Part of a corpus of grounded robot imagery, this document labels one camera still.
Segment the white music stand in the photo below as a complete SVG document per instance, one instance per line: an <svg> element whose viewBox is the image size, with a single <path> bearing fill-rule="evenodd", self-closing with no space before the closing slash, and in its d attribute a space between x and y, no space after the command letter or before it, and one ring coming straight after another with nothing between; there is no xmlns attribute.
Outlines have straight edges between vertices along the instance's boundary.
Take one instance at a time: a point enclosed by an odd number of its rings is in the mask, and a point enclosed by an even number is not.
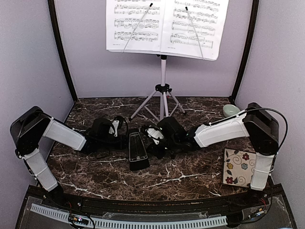
<svg viewBox="0 0 305 229"><path fill-rule="evenodd" d="M161 50L159 52L150 52L145 54L156 54L159 55L161 58L161 83L156 86L156 91L161 93L161 106L160 106L160 116L161 117L168 117L171 115L171 113L168 110L168 103L167 103L167 96L170 95L171 90L169 85L165 82L166 80L166 62L168 56L164 53L161 53Z"/></svg>

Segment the black metronome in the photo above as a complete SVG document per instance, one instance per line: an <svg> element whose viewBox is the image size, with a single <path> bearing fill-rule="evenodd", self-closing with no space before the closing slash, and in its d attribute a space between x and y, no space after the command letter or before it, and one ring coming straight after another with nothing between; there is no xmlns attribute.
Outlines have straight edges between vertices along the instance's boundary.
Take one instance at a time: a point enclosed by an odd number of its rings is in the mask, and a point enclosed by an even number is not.
<svg viewBox="0 0 305 229"><path fill-rule="evenodd" d="M128 137L130 170L139 171L148 168L150 163L139 129L130 129Z"/></svg>

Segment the sheet music page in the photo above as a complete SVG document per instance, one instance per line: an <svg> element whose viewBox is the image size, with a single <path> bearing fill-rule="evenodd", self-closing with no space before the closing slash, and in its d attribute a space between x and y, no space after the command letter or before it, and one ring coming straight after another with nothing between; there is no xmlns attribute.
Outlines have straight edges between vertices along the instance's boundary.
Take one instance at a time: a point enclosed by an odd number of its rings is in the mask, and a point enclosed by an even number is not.
<svg viewBox="0 0 305 229"><path fill-rule="evenodd" d="M216 61L229 1L166 0L161 53Z"/></svg>
<svg viewBox="0 0 305 229"><path fill-rule="evenodd" d="M106 50L159 52L164 11L164 0L106 1Z"/></svg>

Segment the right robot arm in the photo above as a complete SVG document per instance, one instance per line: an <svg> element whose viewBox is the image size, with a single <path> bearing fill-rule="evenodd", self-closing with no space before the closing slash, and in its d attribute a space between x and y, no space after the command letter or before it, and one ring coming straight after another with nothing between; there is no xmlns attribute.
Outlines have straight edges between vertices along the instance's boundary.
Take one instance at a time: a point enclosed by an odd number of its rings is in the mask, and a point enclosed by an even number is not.
<svg viewBox="0 0 305 229"><path fill-rule="evenodd" d="M253 207L262 198L260 191L265 189L276 155L284 143L279 139L279 123L270 112L282 115L277 110L250 103L235 115L193 127L189 131L174 117L166 117L156 126L143 127L142 131L153 140L157 157L162 157L167 150L193 151L235 138L249 138L256 153L256 162L251 190L244 195L243 203Z"/></svg>

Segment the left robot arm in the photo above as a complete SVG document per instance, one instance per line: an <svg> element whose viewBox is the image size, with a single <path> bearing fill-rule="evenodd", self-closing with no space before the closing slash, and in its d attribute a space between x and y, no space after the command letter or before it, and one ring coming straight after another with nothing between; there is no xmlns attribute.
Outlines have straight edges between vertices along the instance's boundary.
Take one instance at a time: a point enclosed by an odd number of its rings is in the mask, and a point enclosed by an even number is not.
<svg viewBox="0 0 305 229"><path fill-rule="evenodd" d="M128 132L128 123L122 116L113 120L97 118L82 132L48 115L38 106L30 108L10 126L16 156L24 161L42 188L50 192L48 199L57 208L67 204L67 197L58 190L60 185L41 154L41 141L49 139L89 155L103 147L125 147Z"/></svg>

